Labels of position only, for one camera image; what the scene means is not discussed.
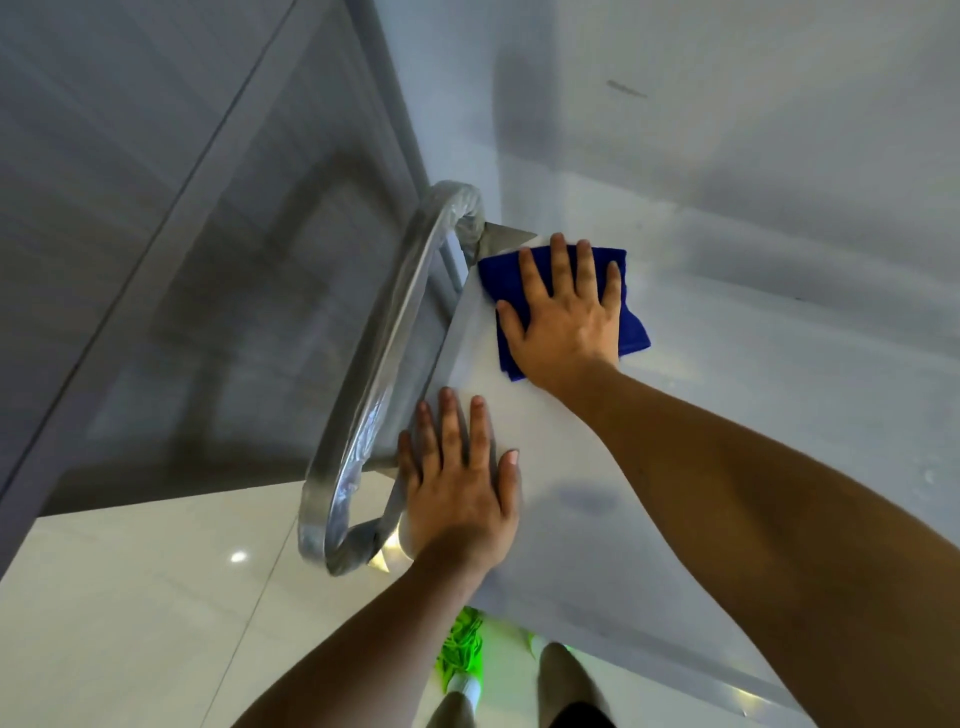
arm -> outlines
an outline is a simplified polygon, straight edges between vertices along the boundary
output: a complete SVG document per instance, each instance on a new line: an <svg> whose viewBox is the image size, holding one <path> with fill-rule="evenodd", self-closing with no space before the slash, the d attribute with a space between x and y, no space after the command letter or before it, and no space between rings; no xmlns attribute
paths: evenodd
<svg viewBox="0 0 960 728"><path fill-rule="evenodd" d="M620 374L616 266L600 302L589 243L574 286L554 238L553 298L520 258L527 331L497 306L524 374L603 440L667 543L821 728L955 725L960 552L845 475Z"/></svg>
<svg viewBox="0 0 960 728"><path fill-rule="evenodd" d="M471 403L466 463L449 389L441 409L440 446L429 407L418 410L422 472L409 434L400 437L413 566L261 695L235 728L413 722L450 625L507 555L519 518L515 450L500 461L496 491L491 483L486 404Z"/></svg>

person's left hand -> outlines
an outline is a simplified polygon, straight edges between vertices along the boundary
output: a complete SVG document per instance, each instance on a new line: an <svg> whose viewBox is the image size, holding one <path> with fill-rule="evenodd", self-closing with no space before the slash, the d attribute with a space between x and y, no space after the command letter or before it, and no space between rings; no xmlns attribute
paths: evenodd
<svg viewBox="0 0 960 728"><path fill-rule="evenodd" d="M414 555L431 545L463 558L483 573L507 556L519 522L517 451L500 458L498 482L490 473L490 422L482 397L470 402L467 462L453 390L440 393L441 442L438 447L430 406L417 408L423 443L423 468L417 468L410 433L399 440L400 472L407 481L407 516Z"/></svg>

finger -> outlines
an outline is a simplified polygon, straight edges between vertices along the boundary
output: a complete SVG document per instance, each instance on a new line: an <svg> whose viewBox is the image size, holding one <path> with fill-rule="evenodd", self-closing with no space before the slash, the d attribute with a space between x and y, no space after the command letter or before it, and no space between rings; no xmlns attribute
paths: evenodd
<svg viewBox="0 0 960 728"><path fill-rule="evenodd" d="M433 480L440 474L440 448L437 447L437 429L433 426L430 405L422 401L417 405L417 429L423 443L423 479Z"/></svg>
<svg viewBox="0 0 960 728"><path fill-rule="evenodd" d="M400 466L400 477L407 484L407 497L415 493L420 487L420 471L417 469L417 460L414 458L414 441L410 433L403 430L396 443L396 460Z"/></svg>
<svg viewBox="0 0 960 728"><path fill-rule="evenodd" d="M510 521L520 517L519 458L519 450L508 450L503 453L497 468L496 490L500 498L500 512Z"/></svg>
<svg viewBox="0 0 960 728"><path fill-rule="evenodd" d="M570 253L566 251L566 239L562 232L550 236L550 268L553 271L554 298L573 295L573 274L570 273Z"/></svg>
<svg viewBox="0 0 960 728"><path fill-rule="evenodd" d="M453 390L440 390L440 432L443 438L444 469L464 464L464 441L460 436L460 413Z"/></svg>
<svg viewBox="0 0 960 728"><path fill-rule="evenodd" d="M490 469L490 418L482 397L470 400L470 467L476 471Z"/></svg>
<svg viewBox="0 0 960 728"><path fill-rule="evenodd" d="M550 298L546 292L546 286L543 285L543 278L540 277L540 271L537 270L537 263L534 262L534 252L529 248L520 248L520 280L523 283L523 295L527 303L535 305Z"/></svg>
<svg viewBox="0 0 960 728"><path fill-rule="evenodd" d="M584 301L598 301L597 269L589 240L577 242L577 295Z"/></svg>
<svg viewBox="0 0 960 728"><path fill-rule="evenodd" d="M500 317L500 328L503 329L503 335L507 339L507 346L510 347L511 353L515 353L516 347L518 347L526 337L523 324L520 322L520 315L516 312L516 309L506 301L496 302L496 313Z"/></svg>
<svg viewBox="0 0 960 728"><path fill-rule="evenodd" d="M603 292L603 307L611 316L620 315L620 266L612 260L607 266L607 287Z"/></svg>

dark scuff mark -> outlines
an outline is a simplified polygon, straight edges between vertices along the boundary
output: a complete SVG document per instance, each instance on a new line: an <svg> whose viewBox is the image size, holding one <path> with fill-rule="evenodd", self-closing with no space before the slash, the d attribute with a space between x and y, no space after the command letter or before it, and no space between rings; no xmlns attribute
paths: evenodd
<svg viewBox="0 0 960 728"><path fill-rule="evenodd" d="M628 96L635 96L637 99L648 98L647 95L641 91L637 91L635 88L630 88L628 85L621 84L613 79L607 81L607 86L612 88L614 91L619 91L620 93L625 93Z"/></svg>

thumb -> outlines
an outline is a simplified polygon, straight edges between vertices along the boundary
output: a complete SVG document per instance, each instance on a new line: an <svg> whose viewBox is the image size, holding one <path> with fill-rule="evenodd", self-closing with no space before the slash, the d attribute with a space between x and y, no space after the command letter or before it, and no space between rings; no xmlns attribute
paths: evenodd
<svg viewBox="0 0 960 728"><path fill-rule="evenodd" d="M515 521L520 517L520 451L507 450L497 468L496 490L504 517Z"/></svg>
<svg viewBox="0 0 960 728"><path fill-rule="evenodd" d="M519 314L517 314L516 309L506 301L496 302L496 313L500 317L500 328L503 329L503 335L507 337L510 352L516 352L517 347L523 342L525 335Z"/></svg>

